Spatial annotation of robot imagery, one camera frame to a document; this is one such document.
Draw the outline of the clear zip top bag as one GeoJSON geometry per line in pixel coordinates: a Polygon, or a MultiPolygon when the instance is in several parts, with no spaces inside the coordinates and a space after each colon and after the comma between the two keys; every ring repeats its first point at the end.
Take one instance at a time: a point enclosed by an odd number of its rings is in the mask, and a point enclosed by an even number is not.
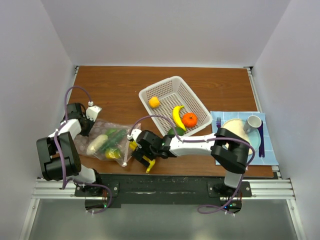
{"type": "Polygon", "coordinates": [[[131,124],[122,125],[98,118],[88,136],[77,135],[74,144],[82,156],[116,161],[121,167],[126,167],[133,151],[127,139],[131,128],[131,124]]]}

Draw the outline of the white perforated plastic basket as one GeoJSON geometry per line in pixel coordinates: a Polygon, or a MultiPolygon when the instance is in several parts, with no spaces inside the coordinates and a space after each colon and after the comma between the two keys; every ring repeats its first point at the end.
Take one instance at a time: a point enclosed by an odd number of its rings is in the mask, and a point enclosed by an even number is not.
{"type": "Polygon", "coordinates": [[[188,128],[184,133],[185,136],[194,135],[213,121],[205,105],[180,76],[172,76],[149,85],[142,89],[138,96],[149,115],[160,115],[173,122],[173,108],[176,106],[184,106],[179,112],[181,118],[186,113],[196,114],[197,124],[188,128]],[[160,101],[160,105],[156,108],[149,106],[152,97],[157,97],[160,101]]]}

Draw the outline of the orange fake pumpkin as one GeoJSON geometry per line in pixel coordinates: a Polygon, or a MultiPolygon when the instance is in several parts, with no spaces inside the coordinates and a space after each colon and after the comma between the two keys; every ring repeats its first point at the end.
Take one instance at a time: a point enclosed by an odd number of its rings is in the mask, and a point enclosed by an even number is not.
{"type": "Polygon", "coordinates": [[[188,112],[188,113],[183,115],[181,121],[182,121],[182,123],[184,124],[185,127],[193,128],[198,123],[198,117],[197,117],[196,114],[194,114],[192,112],[188,112]]]}

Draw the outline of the green fake avocado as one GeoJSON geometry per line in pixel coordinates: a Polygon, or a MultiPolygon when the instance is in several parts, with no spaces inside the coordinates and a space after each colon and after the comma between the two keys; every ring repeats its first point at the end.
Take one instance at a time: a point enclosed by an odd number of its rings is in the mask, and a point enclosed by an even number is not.
{"type": "Polygon", "coordinates": [[[167,132],[168,135],[174,135],[177,134],[178,136],[183,136],[185,134],[185,131],[183,128],[179,126],[175,126],[174,128],[170,128],[169,131],[167,132]]]}

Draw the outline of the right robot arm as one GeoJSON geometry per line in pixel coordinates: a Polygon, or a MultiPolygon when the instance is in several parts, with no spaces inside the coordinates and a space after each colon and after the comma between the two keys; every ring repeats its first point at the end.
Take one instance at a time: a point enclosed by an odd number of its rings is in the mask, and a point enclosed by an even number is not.
{"type": "Polygon", "coordinates": [[[186,155],[211,156],[226,170],[223,192],[230,197],[240,190],[240,182],[246,172],[250,143],[226,128],[204,136],[176,136],[174,134],[159,137],[149,130],[132,129],[127,135],[137,147],[134,153],[140,160],[144,156],[155,158],[176,158],[186,155]]]}

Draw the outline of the fake orange fruit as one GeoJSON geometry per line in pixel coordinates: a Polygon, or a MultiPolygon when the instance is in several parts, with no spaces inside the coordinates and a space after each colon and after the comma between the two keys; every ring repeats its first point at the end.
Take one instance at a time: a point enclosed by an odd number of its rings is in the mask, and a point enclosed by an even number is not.
{"type": "Polygon", "coordinates": [[[157,108],[160,106],[160,101],[156,96],[153,96],[152,98],[149,99],[148,104],[151,108],[157,108]]]}

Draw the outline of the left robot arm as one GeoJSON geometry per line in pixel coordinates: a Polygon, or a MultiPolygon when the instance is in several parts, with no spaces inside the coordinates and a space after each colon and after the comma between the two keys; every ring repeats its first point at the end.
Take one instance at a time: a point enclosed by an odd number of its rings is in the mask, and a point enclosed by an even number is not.
{"type": "Polygon", "coordinates": [[[90,101],[88,108],[77,102],[66,104],[64,110],[60,127],[36,141],[42,176],[47,181],[62,181],[63,189],[73,181],[80,191],[99,196],[104,191],[101,177],[82,165],[74,139],[89,135],[102,108],[90,101]]]}

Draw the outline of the single yellow fake banana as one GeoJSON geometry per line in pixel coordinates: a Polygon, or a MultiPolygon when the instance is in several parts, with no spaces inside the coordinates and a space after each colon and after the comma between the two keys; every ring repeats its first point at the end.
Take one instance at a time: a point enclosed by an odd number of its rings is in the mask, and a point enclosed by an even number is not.
{"type": "Polygon", "coordinates": [[[175,106],[172,110],[172,117],[173,117],[173,120],[175,122],[175,124],[183,129],[184,132],[187,131],[185,125],[183,124],[181,118],[180,118],[180,110],[183,109],[184,106],[183,105],[178,105],[178,106],[175,106]]]}

